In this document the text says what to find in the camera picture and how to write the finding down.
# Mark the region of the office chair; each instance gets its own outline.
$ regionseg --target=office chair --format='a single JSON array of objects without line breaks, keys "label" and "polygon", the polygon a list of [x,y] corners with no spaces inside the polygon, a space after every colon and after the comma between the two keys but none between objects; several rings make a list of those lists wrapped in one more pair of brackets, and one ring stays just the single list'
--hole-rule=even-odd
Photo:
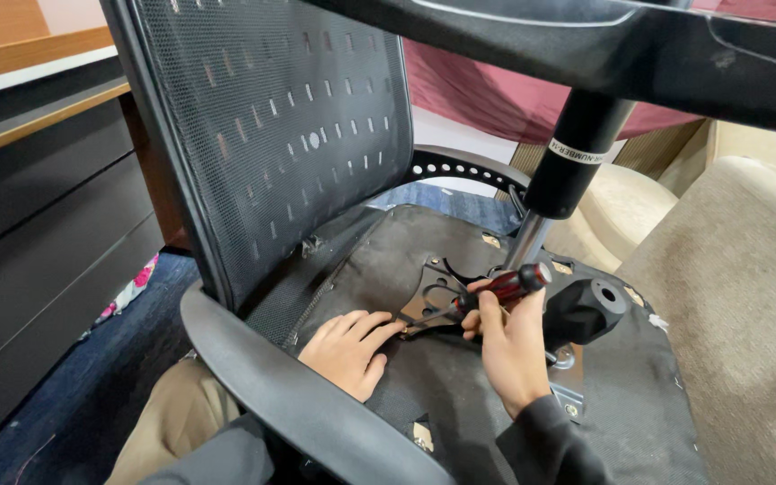
[{"label": "office chair", "polygon": [[[598,285],[605,331],[560,335],[550,377],[617,481],[705,481],[651,304],[541,242],[573,212],[630,115],[625,99],[776,128],[776,91],[766,89],[776,25],[698,15],[686,2],[311,3],[102,2],[186,208],[202,280],[182,318],[217,379],[305,463],[341,481],[516,482],[493,443],[510,419],[480,344],[455,325],[386,344],[388,367],[365,405],[295,357],[329,317],[402,316],[437,273],[454,284],[538,261],[554,272],[554,335],[566,328],[559,316],[588,306],[592,289],[578,285]],[[533,180],[479,155],[413,146],[397,34],[575,87]],[[413,205],[365,206],[435,176],[511,193],[525,214],[516,238]],[[432,450],[415,424],[432,433]]]}]

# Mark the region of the mesh backrest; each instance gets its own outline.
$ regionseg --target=mesh backrest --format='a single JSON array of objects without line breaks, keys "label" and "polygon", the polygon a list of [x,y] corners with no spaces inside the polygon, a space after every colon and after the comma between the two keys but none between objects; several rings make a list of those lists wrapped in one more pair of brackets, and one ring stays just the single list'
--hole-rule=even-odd
[{"label": "mesh backrest", "polygon": [[134,8],[185,190],[202,206],[196,224],[229,286],[214,291],[237,308],[314,228],[403,176],[399,38],[293,0]]}]

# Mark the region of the screwdriver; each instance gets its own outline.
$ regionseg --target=screwdriver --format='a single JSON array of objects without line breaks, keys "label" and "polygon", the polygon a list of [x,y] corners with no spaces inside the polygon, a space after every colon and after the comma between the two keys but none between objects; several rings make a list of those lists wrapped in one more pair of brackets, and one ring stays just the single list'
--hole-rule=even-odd
[{"label": "screwdriver", "polygon": [[410,327],[451,313],[458,316],[466,315],[472,310],[478,309],[478,294],[480,292],[493,292],[499,303],[508,304],[540,290],[551,282],[553,282],[553,275],[549,272],[546,264],[542,262],[524,264],[516,271],[500,274],[493,281],[490,281],[490,284],[478,288],[475,292],[461,293],[451,301],[447,308],[412,322]]}]

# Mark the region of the hand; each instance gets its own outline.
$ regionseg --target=hand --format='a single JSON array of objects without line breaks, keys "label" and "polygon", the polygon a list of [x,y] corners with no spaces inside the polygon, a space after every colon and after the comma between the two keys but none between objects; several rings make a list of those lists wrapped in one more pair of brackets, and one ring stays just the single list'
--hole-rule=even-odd
[{"label": "hand", "polygon": [[331,318],[307,342],[298,360],[358,401],[367,401],[388,362],[384,354],[373,354],[406,326],[395,322],[378,327],[390,319],[388,312],[364,310]]},{"label": "hand", "polygon": [[[476,281],[469,290],[488,283]],[[495,294],[481,292],[480,310],[463,319],[463,338],[472,340],[479,333],[484,336],[484,370],[511,419],[534,400],[550,394],[542,327],[544,294],[542,289],[526,296],[512,304],[508,313],[499,306]]]}]

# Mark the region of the khaki pants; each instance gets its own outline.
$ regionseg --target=khaki pants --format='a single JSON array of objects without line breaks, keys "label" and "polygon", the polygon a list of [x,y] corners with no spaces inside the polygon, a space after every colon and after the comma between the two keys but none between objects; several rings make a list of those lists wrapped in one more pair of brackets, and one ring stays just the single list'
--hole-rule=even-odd
[{"label": "khaki pants", "polygon": [[232,396],[205,364],[185,359],[152,389],[108,485],[131,485],[198,448],[240,416]]}]

